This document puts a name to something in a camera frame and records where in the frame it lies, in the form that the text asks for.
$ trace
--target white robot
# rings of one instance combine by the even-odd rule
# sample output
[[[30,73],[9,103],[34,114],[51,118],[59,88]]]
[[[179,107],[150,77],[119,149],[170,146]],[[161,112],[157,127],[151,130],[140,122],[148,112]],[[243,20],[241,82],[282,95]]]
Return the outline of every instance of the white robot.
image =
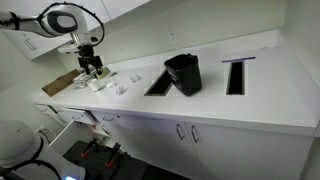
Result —
[[[90,37],[82,12],[92,15],[101,25],[102,38]],[[99,18],[87,9],[73,3],[54,3],[37,17],[24,17],[12,12],[0,12],[0,29],[34,32],[52,38],[70,33],[73,45],[67,51],[77,51],[80,66],[90,73],[88,66],[96,68],[98,76],[104,76],[99,56],[93,47],[104,38],[104,27]],[[27,180],[82,180],[85,169],[76,166],[52,150],[24,123],[0,120],[0,177],[9,172]]]

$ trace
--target cardboard piece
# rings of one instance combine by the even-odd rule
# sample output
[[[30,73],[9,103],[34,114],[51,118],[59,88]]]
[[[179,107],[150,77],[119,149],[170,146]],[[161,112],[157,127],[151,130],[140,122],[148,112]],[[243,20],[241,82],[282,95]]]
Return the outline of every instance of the cardboard piece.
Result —
[[[50,84],[44,86],[42,90],[48,94],[48,96],[52,97],[61,90],[68,87],[70,84],[72,84],[72,80],[79,76],[80,73],[78,70],[73,70],[63,76],[58,77],[55,81],[51,82]]]

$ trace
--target white cup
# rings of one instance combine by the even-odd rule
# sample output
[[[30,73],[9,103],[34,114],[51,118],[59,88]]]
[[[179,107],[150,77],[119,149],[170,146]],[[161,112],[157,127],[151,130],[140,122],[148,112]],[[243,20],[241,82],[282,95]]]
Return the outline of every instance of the white cup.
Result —
[[[101,89],[101,85],[98,79],[91,79],[87,82],[94,92],[98,92]]]

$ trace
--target black slot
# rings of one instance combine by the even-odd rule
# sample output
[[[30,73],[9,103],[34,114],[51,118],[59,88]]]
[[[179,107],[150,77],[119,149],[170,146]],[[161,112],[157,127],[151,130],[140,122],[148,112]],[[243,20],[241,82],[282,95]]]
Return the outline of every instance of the black slot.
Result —
[[[231,64],[227,95],[244,95],[244,63]]]
[[[145,96],[165,96],[172,85],[171,77],[167,70],[157,79]]]

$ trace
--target cabinet handle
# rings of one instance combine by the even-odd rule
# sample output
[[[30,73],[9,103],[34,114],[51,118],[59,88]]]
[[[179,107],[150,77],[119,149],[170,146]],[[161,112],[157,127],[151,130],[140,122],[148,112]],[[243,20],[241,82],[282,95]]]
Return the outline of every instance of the cabinet handle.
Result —
[[[181,128],[181,125],[178,123],[176,126],[176,130],[177,130],[177,133],[179,135],[180,140],[182,141],[184,139],[184,136],[181,136],[180,131],[179,131],[179,127]]]
[[[78,120],[78,119],[80,119],[80,117],[73,116],[72,119],[73,119],[73,120]]]
[[[64,119],[62,119],[62,116],[58,116],[58,119],[62,122],[62,123],[67,123]]]
[[[25,40],[24,43],[25,43],[25,44],[28,46],[28,48],[29,48],[30,50],[32,50],[32,51],[37,49],[37,47],[35,47],[35,46],[33,45],[33,43],[31,42],[31,39]]]
[[[198,143],[199,142],[199,138],[196,138],[196,136],[195,136],[195,133],[194,133],[195,129],[196,129],[196,127],[194,127],[194,125],[192,125],[192,128],[191,128],[192,137],[193,137],[194,142]]]
[[[114,120],[114,118],[108,119],[107,117],[103,117],[102,120],[104,120],[104,121],[110,121],[110,122],[111,122],[111,121]]]
[[[108,132],[108,129],[107,129],[107,127],[106,127],[105,125],[102,126],[102,130],[103,130],[107,135],[109,135],[109,136],[112,137],[111,133]]]

